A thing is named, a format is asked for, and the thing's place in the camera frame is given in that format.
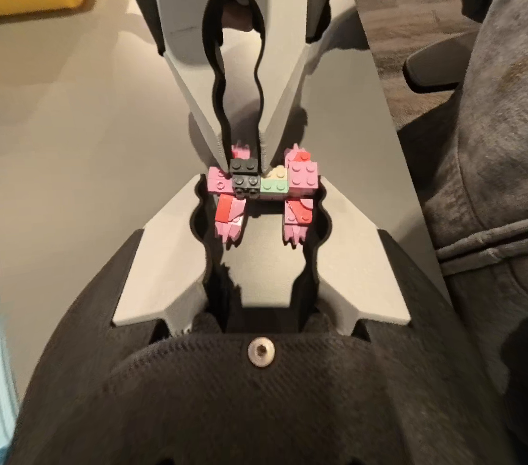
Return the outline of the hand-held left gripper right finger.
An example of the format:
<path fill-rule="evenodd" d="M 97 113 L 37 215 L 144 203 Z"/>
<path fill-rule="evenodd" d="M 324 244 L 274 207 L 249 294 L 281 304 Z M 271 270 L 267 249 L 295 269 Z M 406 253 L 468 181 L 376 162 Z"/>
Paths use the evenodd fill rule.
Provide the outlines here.
<path fill-rule="evenodd" d="M 339 335 L 351 335 L 362 319 L 408 325 L 411 316 L 378 227 L 327 178 L 320 183 L 320 207 L 330 225 L 316 253 L 319 310 Z"/>

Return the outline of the person's right hand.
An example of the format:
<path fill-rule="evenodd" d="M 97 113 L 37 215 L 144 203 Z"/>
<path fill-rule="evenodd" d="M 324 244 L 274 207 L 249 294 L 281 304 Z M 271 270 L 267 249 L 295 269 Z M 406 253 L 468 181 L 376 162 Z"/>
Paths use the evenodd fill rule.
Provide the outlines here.
<path fill-rule="evenodd" d="M 221 25 L 223 29 L 262 33 L 262 27 L 251 11 L 251 8 L 241 5 L 234 0 L 228 0 L 224 3 Z"/>

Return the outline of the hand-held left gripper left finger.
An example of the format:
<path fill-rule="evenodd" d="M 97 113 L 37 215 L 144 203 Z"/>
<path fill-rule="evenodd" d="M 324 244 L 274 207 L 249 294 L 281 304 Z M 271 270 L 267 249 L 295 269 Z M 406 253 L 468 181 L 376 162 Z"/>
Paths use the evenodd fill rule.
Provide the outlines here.
<path fill-rule="evenodd" d="M 201 204 L 202 178 L 191 178 L 143 226 L 112 319 L 115 326 L 162 320 L 170 333 L 183 333 L 205 308 L 207 253 L 191 226 Z"/>

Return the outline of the pink toy brick model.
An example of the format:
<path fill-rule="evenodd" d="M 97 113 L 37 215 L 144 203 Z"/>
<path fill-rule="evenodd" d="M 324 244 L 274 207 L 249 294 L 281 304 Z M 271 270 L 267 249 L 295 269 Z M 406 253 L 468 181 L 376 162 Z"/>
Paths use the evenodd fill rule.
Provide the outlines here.
<path fill-rule="evenodd" d="M 259 173 L 259 162 L 248 145 L 232 145 L 229 171 L 208 170 L 208 193 L 216 199 L 215 237 L 236 243 L 242 234 L 248 200 L 283 203 L 282 238 L 292 247 L 304 243 L 313 222 L 314 198 L 319 189 L 318 163 L 294 144 L 284 151 L 284 164 Z"/>

